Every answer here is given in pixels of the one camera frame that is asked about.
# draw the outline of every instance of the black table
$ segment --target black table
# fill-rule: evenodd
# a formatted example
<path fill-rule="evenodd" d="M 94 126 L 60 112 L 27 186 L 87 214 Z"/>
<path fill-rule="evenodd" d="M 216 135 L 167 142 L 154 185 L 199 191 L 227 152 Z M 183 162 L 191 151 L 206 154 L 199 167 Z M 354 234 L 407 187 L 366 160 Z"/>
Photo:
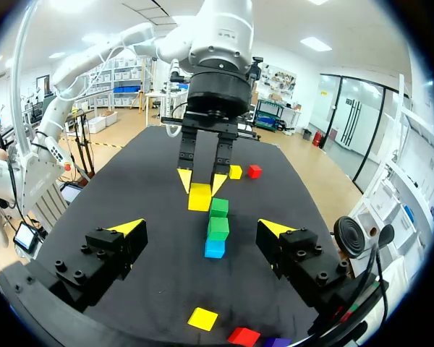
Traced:
<path fill-rule="evenodd" d="M 221 260 L 204 258 L 208 213 L 187 209 L 176 163 L 180 137 L 149 127 L 119 152 L 70 205 L 37 260 L 50 271 L 77 252 L 84 235 L 144 218 L 149 244 L 125 281 L 115 281 L 85 314 L 136 336 L 178 343 L 225 343 L 236 327 L 263 337 L 300 340 L 317 316 L 255 245 L 257 221 L 306 227 L 326 252 L 337 254 L 328 229 L 301 179 L 274 145 L 239 139 L 232 163 L 263 169 L 257 180 L 228 179 L 217 197 L 229 200 L 230 235 Z M 199 132 L 194 182 L 208 183 L 217 137 Z M 218 313 L 210 332 L 187 324 L 193 310 Z"/>

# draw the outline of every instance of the red fire extinguisher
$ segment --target red fire extinguisher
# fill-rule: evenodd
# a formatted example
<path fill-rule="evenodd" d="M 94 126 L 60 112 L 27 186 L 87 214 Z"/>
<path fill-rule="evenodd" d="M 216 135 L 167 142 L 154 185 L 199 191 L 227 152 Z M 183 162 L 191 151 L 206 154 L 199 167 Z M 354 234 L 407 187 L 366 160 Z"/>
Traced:
<path fill-rule="evenodd" d="M 315 133 L 315 136 L 313 137 L 312 144 L 313 144 L 314 146 L 318 147 L 318 146 L 320 145 L 320 141 L 321 141 L 321 132 L 320 132 L 320 130 L 318 130 L 318 131 Z"/>

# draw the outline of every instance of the red cube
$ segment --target red cube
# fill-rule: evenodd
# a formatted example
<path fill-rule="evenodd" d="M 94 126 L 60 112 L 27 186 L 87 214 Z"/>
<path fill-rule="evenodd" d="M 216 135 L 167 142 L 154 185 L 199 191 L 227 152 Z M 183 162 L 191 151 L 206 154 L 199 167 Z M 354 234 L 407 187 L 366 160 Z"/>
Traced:
<path fill-rule="evenodd" d="M 260 333 L 247 329 L 245 327 L 237 327 L 230 335 L 228 342 L 235 345 L 253 347 L 258 340 Z"/>
<path fill-rule="evenodd" d="M 262 169 L 257 165 L 251 165 L 247 172 L 247 174 L 251 179 L 258 179 L 261 173 L 262 173 Z"/>

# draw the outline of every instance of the purple cube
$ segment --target purple cube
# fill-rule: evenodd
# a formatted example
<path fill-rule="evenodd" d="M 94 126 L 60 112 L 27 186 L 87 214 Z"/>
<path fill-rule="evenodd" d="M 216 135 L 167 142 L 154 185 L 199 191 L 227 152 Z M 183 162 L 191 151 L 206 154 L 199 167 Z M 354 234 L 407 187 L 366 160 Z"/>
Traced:
<path fill-rule="evenodd" d="M 269 338 L 265 342 L 264 347 L 287 347 L 291 344 L 288 338 Z"/>

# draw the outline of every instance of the blue cube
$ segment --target blue cube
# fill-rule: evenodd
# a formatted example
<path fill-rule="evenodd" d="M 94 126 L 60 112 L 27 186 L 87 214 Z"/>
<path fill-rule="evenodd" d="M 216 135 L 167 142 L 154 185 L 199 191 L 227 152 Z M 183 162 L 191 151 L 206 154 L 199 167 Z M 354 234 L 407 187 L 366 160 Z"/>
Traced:
<path fill-rule="evenodd" d="M 264 347 L 287 347 L 291 344 L 288 338 L 268 338 Z"/>
<path fill-rule="evenodd" d="M 225 241 L 211 241 L 205 242 L 204 257 L 221 259 L 225 254 Z"/>

